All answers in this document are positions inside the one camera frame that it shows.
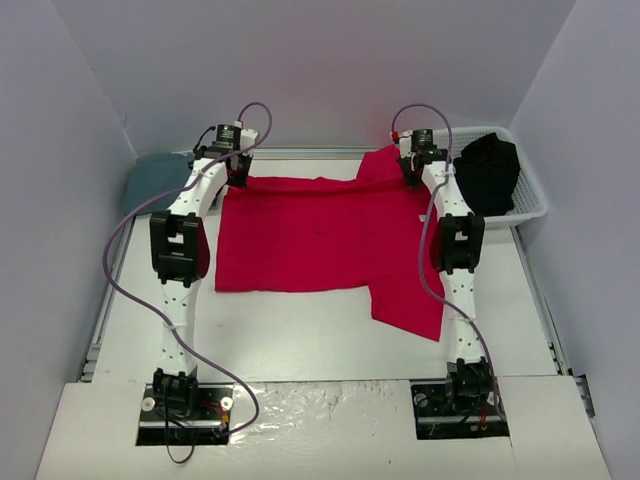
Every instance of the red garment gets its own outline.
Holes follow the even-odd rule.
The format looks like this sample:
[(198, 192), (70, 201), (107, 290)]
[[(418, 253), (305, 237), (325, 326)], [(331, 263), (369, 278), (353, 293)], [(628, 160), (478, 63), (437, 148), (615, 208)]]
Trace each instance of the red garment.
[[(354, 180), (250, 177), (246, 189), (230, 188), (216, 290), (317, 292), (366, 285), (374, 319), (438, 341), (443, 306), (424, 292), (418, 276), (419, 216), (430, 194), (424, 186), (406, 186), (395, 152), (391, 146), (367, 153)], [(444, 295), (426, 257), (427, 281)]]

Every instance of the red cloth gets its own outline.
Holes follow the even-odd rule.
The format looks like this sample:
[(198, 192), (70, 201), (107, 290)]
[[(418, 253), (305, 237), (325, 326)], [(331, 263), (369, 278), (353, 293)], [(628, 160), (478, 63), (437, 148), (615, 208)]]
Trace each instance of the red cloth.
[[(230, 188), (216, 290), (317, 292), (366, 285), (374, 319), (438, 341), (443, 306), (418, 276), (419, 216), (430, 194), (424, 186), (406, 186), (395, 152), (391, 146), (367, 153), (354, 180), (250, 177), (246, 189)], [(427, 281), (444, 295), (426, 257)]]

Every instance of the black cloth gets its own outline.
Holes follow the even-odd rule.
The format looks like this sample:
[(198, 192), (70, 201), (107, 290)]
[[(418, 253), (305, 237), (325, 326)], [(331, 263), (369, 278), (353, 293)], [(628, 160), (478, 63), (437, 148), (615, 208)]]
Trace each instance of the black cloth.
[(453, 161), (456, 181), (465, 202), (477, 215), (504, 215), (513, 209), (520, 162), (513, 143), (495, 133), (471, 142)]

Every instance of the laundry basket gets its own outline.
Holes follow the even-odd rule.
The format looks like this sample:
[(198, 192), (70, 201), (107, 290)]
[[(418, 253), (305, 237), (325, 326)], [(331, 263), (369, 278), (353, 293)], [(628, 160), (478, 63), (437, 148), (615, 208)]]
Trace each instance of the laundry basket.
[[(451, 158), (460, 156), (460, 152), (464, 147), (469, 145), (474, 140), (487, 135), (488, 133), (494, 133), (500, 140), (516, 142), (511, 135), (511, 132), (502, 127), (464, 127), (453, 129), (453, 151), (451, 152)], [(449, 137), (446, 130), (435, 130), (434, 141), (439, 148), (447, 148)], [(535, 177), (529, 160), (526, 155), (518, 149), (518, 159), (520, 160), (520, 175), (518, 176), (518, 183), (511, 195), (513, 200), (513, 210), (507, 212), (505, 215), (498, 217), (485, 217), (485, 223), (487, 228), (505, 228), (514, 227), (521, 224), (531, 218), (542, 217), (547, 213), (548, 204), (544, 196), (542, 188), (538, 183), (538, 179)]]

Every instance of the white table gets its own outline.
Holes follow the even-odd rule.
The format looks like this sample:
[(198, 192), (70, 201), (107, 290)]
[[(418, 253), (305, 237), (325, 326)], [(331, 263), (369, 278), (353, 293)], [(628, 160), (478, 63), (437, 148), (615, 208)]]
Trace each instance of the white table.
[[(357, 167), (357, 161), (259, 161), (253, 173), (347, 179)], [(205, 220), (214, 248), (219, 218), (214, 211)], [(214, 268), (200, 291), (195, 347), (252, 382), (262, 407), (258, 421), (228, 446), (197, 447), (184, 466), (171, 464), (164, 447), (136, 447), (162, 327), (116, 296), (93, 383), (66, 386), (39, 480), (609, 478), (573, 379), (556, 375), (510, 231), (486, 233), (476, 277), (478, 323), (494, 358), (510, 438), (416, 440), (407, 379), (444, 376), (446, 326), (435, 343), (376, 322), (364, 288), (218, 294)], [(120, 283), (160, 304), (146, 218), (132, 231)], [(204, 366), (198, 374), (201, 381), (226, 380)], [(234, 399), (232, 422), (243, 422), (251, 402), (239, 387)]]
[[(349, 179), (358, 160), (255, 161), (255, 175)], [(200, 289), (195, 347), (251, 382), (419, 379), (446, 374), (449, 325), (439, 343), (372, 320), (368, 289), (287, 294), (214, 291), (220, 209), (205, 219), (212, 266)], [(476, 275), (478, 325), (499, 376), (554, 375), (540, 319), (510, 230), (489, 230)], [(120, 284), (161, 305), (151, 268), (148, 217), (133, 228)], [(162, 321), (117, 295), (111, 306), (94, 382), (150, 382)], [(201, 366), (201, 381), (226, 378)]]

